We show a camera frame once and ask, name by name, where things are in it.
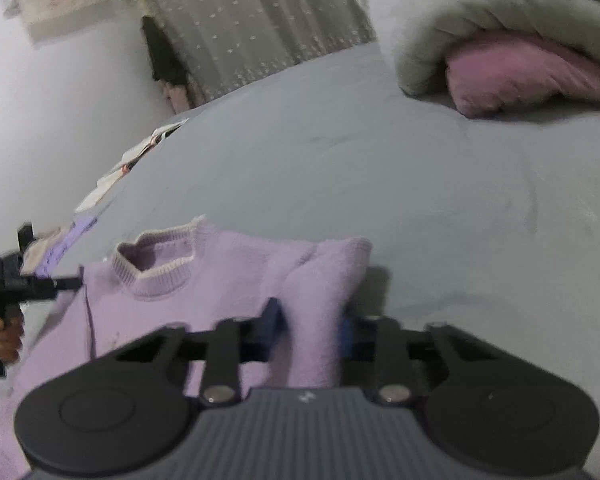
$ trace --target bed sheet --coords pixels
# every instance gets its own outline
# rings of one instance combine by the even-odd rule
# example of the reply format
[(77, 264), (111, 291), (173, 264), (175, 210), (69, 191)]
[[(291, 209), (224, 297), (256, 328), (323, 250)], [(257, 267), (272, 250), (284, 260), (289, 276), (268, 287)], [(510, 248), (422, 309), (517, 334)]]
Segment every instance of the bed sheet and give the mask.
[[(405, 97), (377, 45), (358, 46), (194, 110), (97, 213), (59, 273), (200, 214), (269, 238), (368, 237), (358, 309), (453, 323), (600, 408), (600, 109), (467, 120)], [(600, 438), (587, 468), (600, 480)]]

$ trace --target gray curtain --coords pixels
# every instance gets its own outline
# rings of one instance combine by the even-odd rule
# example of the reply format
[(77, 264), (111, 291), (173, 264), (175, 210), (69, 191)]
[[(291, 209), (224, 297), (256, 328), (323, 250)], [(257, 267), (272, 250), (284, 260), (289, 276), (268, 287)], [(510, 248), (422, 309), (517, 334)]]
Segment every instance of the gray curtain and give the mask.
[(153, 0), (208, 98), (370, 41), (353, 0)]

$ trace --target sweater collar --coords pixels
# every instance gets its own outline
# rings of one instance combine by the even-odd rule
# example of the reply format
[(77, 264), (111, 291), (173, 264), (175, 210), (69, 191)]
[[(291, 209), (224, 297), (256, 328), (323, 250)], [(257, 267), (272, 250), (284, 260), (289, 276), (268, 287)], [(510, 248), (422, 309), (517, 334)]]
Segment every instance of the sweater collar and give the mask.
[[(111, 266), (120, 282), (135, 296), (154, 298), (169, 294), (183, 286), (199, 264), (210, 226), (203, 216), (190, 223), (163, 230), (145, 231), (132, 243), (122, 242), (116, 247)], [(178, 246), (177, 256), (156, 266), (141, 265), (143, 258), (158, 260), (161, 254), (170, 254)]]

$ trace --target lavender sweater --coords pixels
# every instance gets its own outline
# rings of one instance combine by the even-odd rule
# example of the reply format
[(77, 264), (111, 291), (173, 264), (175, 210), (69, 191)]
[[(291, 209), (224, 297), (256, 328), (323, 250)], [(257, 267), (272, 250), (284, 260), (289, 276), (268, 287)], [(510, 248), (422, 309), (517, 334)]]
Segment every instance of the lavender sweater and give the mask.
[[(337, 324), (364, 276), (371, 244), (274, 242), (215, 229), (205, 219), (150, 231), (85, 268), (84, 286), (59, 298), (0, 405), (0, 480), (28, 470), (13, 434), (19, 402), (51, 378), (170, 322), (191, 331), (227, 317), (257, 316), (280, 299), (290, 327), (272, 364), (245, 364), (243, 387), (329, 386), (337, 373)], [(186, 394), (197, 394), (202, 367), (192, 365)]]

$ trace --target wall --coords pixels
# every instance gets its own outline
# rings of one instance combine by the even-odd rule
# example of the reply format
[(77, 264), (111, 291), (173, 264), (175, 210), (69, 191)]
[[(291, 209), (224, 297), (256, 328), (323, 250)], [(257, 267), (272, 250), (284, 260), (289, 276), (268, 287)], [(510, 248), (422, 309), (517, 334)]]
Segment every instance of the wall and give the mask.
[(112, 20), (34, 46), (0, 0), (0, 251), (24, 221), (70, 221), (97, 179), (171, 115), (138, 10), (111, 5)]

